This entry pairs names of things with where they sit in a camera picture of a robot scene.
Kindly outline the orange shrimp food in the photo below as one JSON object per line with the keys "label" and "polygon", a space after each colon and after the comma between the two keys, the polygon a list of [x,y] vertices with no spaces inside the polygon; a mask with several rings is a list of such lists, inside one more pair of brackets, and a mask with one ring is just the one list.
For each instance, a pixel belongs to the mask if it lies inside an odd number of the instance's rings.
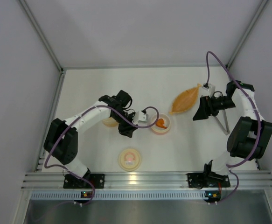
{"label": "orange shrimp food", "polygon": [[162,118],[158,119],[155,125],[159,128],[167,129],[167,127],[165,126],[165,121]]}

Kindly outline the metal tongs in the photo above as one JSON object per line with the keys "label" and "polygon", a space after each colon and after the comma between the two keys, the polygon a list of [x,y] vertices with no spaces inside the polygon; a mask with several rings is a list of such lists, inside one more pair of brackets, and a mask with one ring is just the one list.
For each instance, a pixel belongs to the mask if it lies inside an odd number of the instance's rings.
{"label": "metal tongs", "polygon": [[222,110],[223,112],[223,124],[221,123],[221,121],[218,119],[217,116],[214,116],[214,119],[216,121],[216,123],[218,124],[218,126],[220,127],[220,129],[222,130],[222,132],[225,135],[230,134],[230,129],[229,129],[229,123],[228,123],[228,119],[227,119],[227,114],[225,110]]}

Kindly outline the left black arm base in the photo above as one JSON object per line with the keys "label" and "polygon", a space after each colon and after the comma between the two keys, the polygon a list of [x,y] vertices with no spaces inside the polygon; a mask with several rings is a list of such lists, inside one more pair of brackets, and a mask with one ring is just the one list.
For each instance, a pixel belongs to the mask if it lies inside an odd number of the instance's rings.
{"label": "left black arm base", "polygon": [[[105,184],[105,174],[90,174],[88,182],[90,182],[96,189],[103,189]],[[81,179],[74,177],[73,175],[67,174],[64,176],[63,188],[91,189],[91,185]]]}

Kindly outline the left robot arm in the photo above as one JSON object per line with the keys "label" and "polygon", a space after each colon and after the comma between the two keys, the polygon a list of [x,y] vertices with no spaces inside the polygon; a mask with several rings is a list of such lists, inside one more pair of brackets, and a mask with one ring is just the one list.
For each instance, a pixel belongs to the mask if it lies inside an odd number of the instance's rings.
{"label": "left robot arm", "polygon": [[44,149],[48,152],[45,168],[60,167],[80,178],[89,179],[90,170],[78,156],[78,137],[98,122],[113,118],[119,134],[131,138],[137,126],[133,124],[135,112],[128,113],[132,97],[123,90],[115,96],[104,95],[86,111],[66,120],[54,119],[49,127]]}

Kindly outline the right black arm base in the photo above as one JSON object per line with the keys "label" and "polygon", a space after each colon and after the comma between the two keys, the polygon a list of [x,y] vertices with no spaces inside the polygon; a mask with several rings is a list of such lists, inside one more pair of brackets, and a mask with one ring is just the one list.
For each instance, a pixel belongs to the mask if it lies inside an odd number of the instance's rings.
{"label": "right black arm base", "polygon": [[205,173],[188,173],[188,186],[190,188],[218,188],[219,184],[223,188],[230,187],[229,177],[227,175],[207,175]]}

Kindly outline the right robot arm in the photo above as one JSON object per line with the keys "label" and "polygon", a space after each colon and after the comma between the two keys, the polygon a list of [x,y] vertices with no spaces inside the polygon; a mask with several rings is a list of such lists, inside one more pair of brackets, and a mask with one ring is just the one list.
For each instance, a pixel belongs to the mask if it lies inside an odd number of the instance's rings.
{"label": "right robot arm", "polygon": [[205,120],[210,116],[216,118],[219,112],[226,112],[231,108],[236,109],[239,117],[233,130],[229,130],[228,124],[217,122],[229,136],[227,150],[204,165],[205,179],[222,182],[230,168],[242,165],[241,162],[231,165],[232,157],[242,158],[244,162],[262,158],[272,135],[272,123],[265,121],[261,116],[255,102],[253,85],[238,80],[231,81],[226,85],[225,94],[216,91],[211,84],[204,84],[202,88],[207,94],[200,97],[194,121]]}

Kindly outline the woven fish-shaped basket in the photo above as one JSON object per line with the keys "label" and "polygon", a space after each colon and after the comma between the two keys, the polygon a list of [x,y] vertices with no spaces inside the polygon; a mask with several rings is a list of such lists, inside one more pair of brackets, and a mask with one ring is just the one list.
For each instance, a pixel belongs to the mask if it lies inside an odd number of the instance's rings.
{"label": "woven fish-shaped basket", "polygon": [[199,89],[201,86],[201,84],[197,84],[197,86],[180,93],[173,100],[169,114],[184,113],[190,110],[198,99]]}

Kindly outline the aluminium front rail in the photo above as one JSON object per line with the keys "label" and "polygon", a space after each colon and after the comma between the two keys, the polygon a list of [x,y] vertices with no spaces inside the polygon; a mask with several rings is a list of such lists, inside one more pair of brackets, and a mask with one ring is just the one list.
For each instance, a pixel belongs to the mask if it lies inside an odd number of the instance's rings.
{"label": "aluminium front rail", "polygon": [[[238,190],[272,189],[272,174],[269,171],[234,171],[238,177]],[[61,190],[62,172],[27,173],[22,190]],[[179,172],[105,172],[104,190],[195,190],[192,178],[186,171]]]}

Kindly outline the right aluminium frame post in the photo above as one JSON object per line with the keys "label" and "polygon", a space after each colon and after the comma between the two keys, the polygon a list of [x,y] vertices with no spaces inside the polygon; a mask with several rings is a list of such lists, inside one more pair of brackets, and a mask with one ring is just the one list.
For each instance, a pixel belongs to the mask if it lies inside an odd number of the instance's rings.
{"label": "right aluminium frame post", "polygon": [[249,20],[248,25],[246,26],[243,34],[241,35],[241,38],[239,39],[239,42],[236,44],[236,47],[232,51],[232,54],[226,63],[225,67],[227,69],[230,69],[236,60],[237,56],[241,52],[242,48],[244,47],[245,43],[249,39],[250,35],[252,34],[256,24],[258,23],[259,19],[261,18],[262,14],[264,13],[265,9],[269,5],[271,1],[270,0],[261,0],[259,5],[257,6],[255,12],[252,14],[251,19]]}

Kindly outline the aluminium frame post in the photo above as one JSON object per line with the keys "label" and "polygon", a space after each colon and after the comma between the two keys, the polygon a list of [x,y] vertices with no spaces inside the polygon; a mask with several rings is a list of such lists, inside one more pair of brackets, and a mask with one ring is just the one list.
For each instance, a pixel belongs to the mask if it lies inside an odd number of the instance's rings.
{"label": "aluminium frame post", "polygon": [[64,69],[61,66],[59,60],[57,59],[50,43],[48,42],[44,32],[42,31],[41,26],[39,25],[34,13],[32,12],[30,6],[28,5],[26,0],[18,0],[17,1],[21,9],[23,10],[24,14],[26,15],[28,21],[30,22],[32,28],[36,32],[38,38],[40,39],[42,45],[44,46],[46,52],[48,53],[50,59],[54,63],[55,67],[59,71],[59,73],[63,73]]}
{"label": "aluminium frame post", "polygon": [[270,0],[261,0],[259,5],[257,6],[255,12],[252,14],[251,19],[249,20],[248,25],[246,26],[243,34],[241,35],[241,38],[239,39],[239,42],[236,44],[236,47],[232,51],[232,54],[226,63],[225,67],[227,69],[230,69],[236,60],[237,56],[241,52],[242,48],[244,47],[245,43],[249,39],[250,35],[252,34],[256,24],[258,23],[259,19],[261,18],[262,14],[264,13],[265,9],[269,5],[271,1]]}

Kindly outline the left aluminium frame post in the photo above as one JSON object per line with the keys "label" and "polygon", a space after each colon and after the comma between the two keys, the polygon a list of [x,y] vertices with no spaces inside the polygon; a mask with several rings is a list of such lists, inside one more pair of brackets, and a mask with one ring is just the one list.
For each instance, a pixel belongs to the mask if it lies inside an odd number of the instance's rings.
{"label": "left aluminium frame post", "polygon": [[38,38],[40,39],[42,45],[44,46],[46,52],[48,53],[50,59],[54,63],[55,67],[59,71],[59,73],[63,73],[64,69],[61,66],[59,60],[57,59],[50,43],[48,42],[44,32],[42,31],[41,26],[39,25],[34,13],[32,12],[30,6],[28,5],[26,0],[18,0],[17,1],[21,9],[23,10],[24,14],[26,15],[28,21],[30,22],[32,28],[36,32]]}

